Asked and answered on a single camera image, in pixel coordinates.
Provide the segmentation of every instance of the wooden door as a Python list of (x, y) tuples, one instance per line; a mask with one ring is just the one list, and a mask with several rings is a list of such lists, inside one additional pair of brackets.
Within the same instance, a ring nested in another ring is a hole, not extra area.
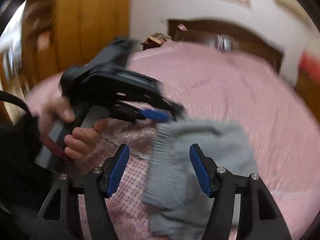
[(129, 0), (56, 0), (58, 66), (86, 64), (115, 37), (129, 34)]
[(27, 0), (22, 17), (22, 63), (23, 72), (30, 88), (59, 70), (56, 64), (56, 52), (49, 39), (48, 46), (38, 47), (38, 38), (42, 33), (51, 32), (53, 0)]

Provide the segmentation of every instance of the plaid fabric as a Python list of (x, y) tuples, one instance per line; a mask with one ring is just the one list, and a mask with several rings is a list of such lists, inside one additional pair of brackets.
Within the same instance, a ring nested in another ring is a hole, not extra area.
[[(103, 139), (95, 151), (86, 160), (78, 162), (82, 173), (101, 166), (106, 158), (113, 156), (118, 149), (114, 143)], [(141, 203), (149, 162), (137, 155), (130, 158), (122, 176), (118, 191), (110, 199), (106, 199), (109, 215), (120, 240), (130, 239), (167, 239), (153, 237), (149, 231), (148, 208)], [(91, 239), (88, 220), (85, 212), (84, 196), (79, 196), (79, 208), (84, 239)]]

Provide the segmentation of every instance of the red object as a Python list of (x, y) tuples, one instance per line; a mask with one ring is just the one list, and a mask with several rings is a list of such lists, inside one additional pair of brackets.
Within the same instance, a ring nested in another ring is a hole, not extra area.
[(300, 60), (299, 69), (308, 74), (313, 81), (320, 83), (320, 58), (304, 52)]
[(71, 161), (72, 159), (62, 150), (49, 136), (42, 136), (42, 142), (44, 145), (55, 155), (64, 159), (65, 161)]

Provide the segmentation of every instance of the wooden wardrobe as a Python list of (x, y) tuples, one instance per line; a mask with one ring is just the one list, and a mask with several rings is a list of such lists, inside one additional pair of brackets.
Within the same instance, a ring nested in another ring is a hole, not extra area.
[(124, 35), (129, 35), (129, 0), (27, 0), (22, 62), (30, 87), (86, 64)]
[(300, 69), (295, 90), (320, 123), (320, 83)]

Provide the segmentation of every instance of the blue gripper pad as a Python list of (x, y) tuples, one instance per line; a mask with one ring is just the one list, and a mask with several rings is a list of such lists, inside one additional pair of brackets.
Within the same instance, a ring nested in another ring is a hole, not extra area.
[(106, 193), (110, 197), (112, 196), (113, 193), (116, 193), (118, 189), (122, 175), (124, 173), (124, 169), (127, 166), (129, 156), (130, 156), (130, 150), (129, 150), (129, 147), (126, 145), (123, 148), (122, 152), (120, 153), (120, 156), (116, 161), (116, 164), (113, 166), (113, 169), (109, 175), (108, 188), (106, 190)]
[(157, 122), (168, 122), (170, 119), (170, 115), (165, 112), (160, 112), (156, 110), (146, 109), (140, 110), (140, 113), (148, 119), (155, 120)]
[(205, 193), (208, 197), (212, 194), (212, 190), (210, 187), (210, 177), (205, 169), (198, 152), (196, 151), (194, 146), (190, 147), (190, 161), (192, 163), (193, 169), (195, 170), (198, 182), (200, 184), (201, 190)]

